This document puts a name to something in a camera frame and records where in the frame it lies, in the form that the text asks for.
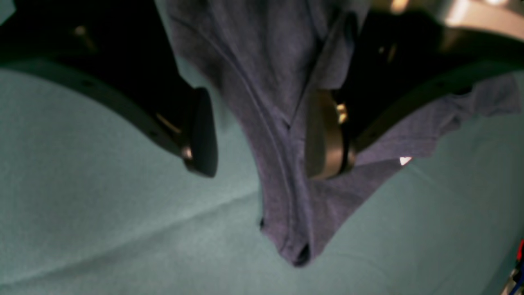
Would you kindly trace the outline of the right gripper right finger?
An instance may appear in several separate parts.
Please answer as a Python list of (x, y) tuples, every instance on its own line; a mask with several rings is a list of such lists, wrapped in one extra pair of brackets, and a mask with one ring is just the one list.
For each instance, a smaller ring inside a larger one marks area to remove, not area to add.
[(348, 172), (412, 112), (523, 69), (522, 0), (374, 0), (343, 85), (309, 99), (309, 179)]

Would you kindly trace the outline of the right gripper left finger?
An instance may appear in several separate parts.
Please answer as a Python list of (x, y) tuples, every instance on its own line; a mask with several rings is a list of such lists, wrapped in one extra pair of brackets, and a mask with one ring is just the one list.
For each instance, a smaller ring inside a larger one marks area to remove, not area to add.
[(178, 73), (153, 0), (15, 0), (1, 25), (1, 67), (86, 95), (186, 168), (213, 177), (217, 135), (206, 89)]

